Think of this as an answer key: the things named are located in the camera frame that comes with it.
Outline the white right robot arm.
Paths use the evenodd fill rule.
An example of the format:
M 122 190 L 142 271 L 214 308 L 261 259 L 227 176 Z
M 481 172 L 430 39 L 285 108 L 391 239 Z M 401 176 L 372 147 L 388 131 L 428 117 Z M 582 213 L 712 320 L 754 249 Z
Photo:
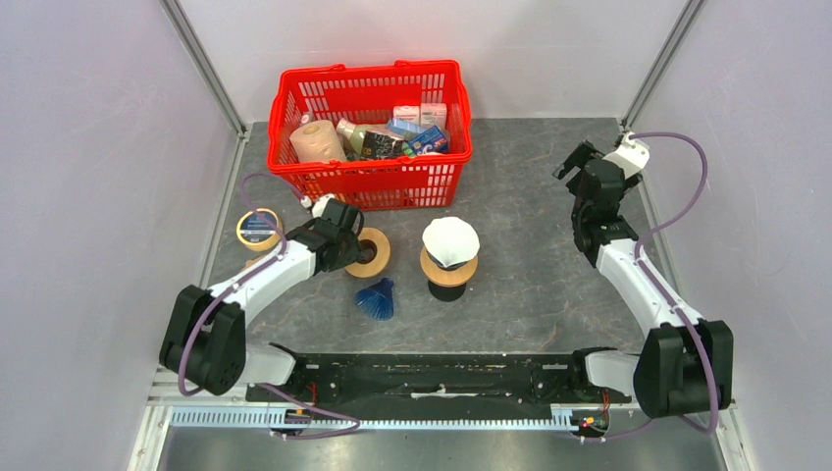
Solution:
M 580 142 L 554 172 L 575 198 L 577 249 L 612 284 L 645 336 L 638 355 L 611 347 L 575 351 L 566 388 L 580 401 L 617 391 L 651 419 L 707 413 L 713 427 L 732 402 L 734 336 L 725 322 L 706 320 L 658 273 L 644 250 L 647 239 L 620 213 L 649 158 L 642 136 L 628 132 L 609 153 Z

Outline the blue ribbed dripper cone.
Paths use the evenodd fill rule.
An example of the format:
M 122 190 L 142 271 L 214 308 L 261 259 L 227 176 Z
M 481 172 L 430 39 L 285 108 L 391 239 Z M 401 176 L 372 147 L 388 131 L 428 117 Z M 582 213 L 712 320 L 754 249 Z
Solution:
M 458 269 L 460 269 L 461 267 L 465 266 L 467 263 L 469 263 L 469 261 L 470 261 L 470 260 L 469 260 L 469 261 L 462 261 L 462 262 L 453 263 L 453 264 L 450 264 L 450 265 L 447 265 L 447 266 L 445 266 L 445 265 L 444 265 L 441 261 L 436 260 L 436 259 L 434 259 L 434 258 L 431 258 L 431 261 L 432 261 L 432 263 L 433 263 L 435 266 L 437 266 L 439 269 L 441 269 L 441 270 L 443 270 L 443 271 L 447 271 L 447 272 L 452 272 L 452 271 L 458 270 Z
M 376 321 L 387 321 L 394 316 L 394 282 L 381 278 L 377 283 L 363 288 L 354 295 L 356 307 Z

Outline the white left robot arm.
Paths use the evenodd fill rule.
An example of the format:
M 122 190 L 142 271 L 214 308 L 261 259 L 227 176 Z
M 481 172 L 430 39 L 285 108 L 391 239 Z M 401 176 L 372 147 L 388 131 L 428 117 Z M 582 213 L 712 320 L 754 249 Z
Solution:
M 295 367 L 295 354 L 255 345 L 248 326 L 295 286 L 357 262 L 364 222 L 357 207 L 320 199 L 310 220 L 278 232 L 276 248 L 248 268 L 208 288 L 183 288 L 159 352 L 160 365 L 176 373 L 180 394 L 223 395 L 239 384 L 265 384 L 284 400 L 302 397 L 308 376 Z

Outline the white paper coffee filter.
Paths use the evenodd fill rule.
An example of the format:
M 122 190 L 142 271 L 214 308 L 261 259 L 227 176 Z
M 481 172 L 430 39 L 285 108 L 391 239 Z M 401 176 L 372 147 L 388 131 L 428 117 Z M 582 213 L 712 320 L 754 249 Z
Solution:
M 429 257 L 445 266 L 472 261 L 481 246 L 475 229 L 453 216 L 434 219 L 423 231 L 422 241 Z

